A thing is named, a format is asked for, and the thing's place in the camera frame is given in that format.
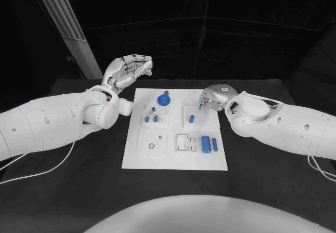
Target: table surface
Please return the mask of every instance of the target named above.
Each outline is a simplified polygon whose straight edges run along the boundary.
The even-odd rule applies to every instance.
[[[49,95],[82,92],[100,80],[58,80]],[[280,80],[137,80],[136,88],[203,89],[229,84],[238,91],[294,104]],[[307,157],[281,151],[231,130],[218,113],[228,171],[121,169],[130,117],[76,141],[51,173],[0,185],[0,232],[84,232],[110,215],[147,200],[189,194],[219,195],[273,206],[336,231],[336,184],[310,167]],[[63,160],[71,145],[29,154],[1,180],[43,172]],[[319,164],[335,172],[330,161]]]

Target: white board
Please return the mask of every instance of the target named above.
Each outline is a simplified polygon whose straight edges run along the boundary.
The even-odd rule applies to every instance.
[[[170,104],[160,106],[157,97],[166,90]],[[228,170],[218,113],[198,108],[202,91],[137,88],[121,168]],[[177,150],[177,134],[188,135],[189,150]],[[212,138],[216,139],[218,151],[212,145],[212,152],[202,152],[202,136],[209,136],[211,144]],[[190,149],[190,138],[196,141],[196,151]]]

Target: small blue part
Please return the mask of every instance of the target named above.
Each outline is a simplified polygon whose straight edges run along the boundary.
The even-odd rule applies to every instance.
[[[195,116],[190,115],[189,123],[193,123]]]
[[[216,148],[216,139],[215,138],[212,139],[212,145],[213,145],[213,151],[218,151],[218,148]]]
[[[169,91],[166,91],[164,94],[157,97],[157,103],[162,106],[167,106],[170,104]]]
[[[203,153],[211,153],[212,152],[212,145],[211,145],[209,136],[202,136],[200,137],[200,142],[202,142],[202,152]]]

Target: robotic hand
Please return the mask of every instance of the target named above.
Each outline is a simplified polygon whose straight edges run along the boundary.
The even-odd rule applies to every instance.
[[[231,128],[242,137],[254,137],[291,153],[336,160],[336,117],[300,106],[248,94],[226,84],[209,86],[199,108],[225,111]]]
[[[0,161],[51,150],[108,129],[131,113],[118,94],[141,75],[151,75],[151,57],[128,55],[107,67],[101,85],[82,93],[45,97],[0,114]]]

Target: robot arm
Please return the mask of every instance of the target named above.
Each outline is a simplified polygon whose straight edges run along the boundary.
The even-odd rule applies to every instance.
[[[225,111],[234,132],[291,153],[336,160],[336,117],[264,97],[237,93],[229,85],[212,85],[199,108]]]
[[[131,113],[133,102],[118,94],[143,74],[151,75],[151,57],[117,58],[101,85],[82,93],[45,97],[0,114],[0,161],[23,153],[55,149],[108,129]]]

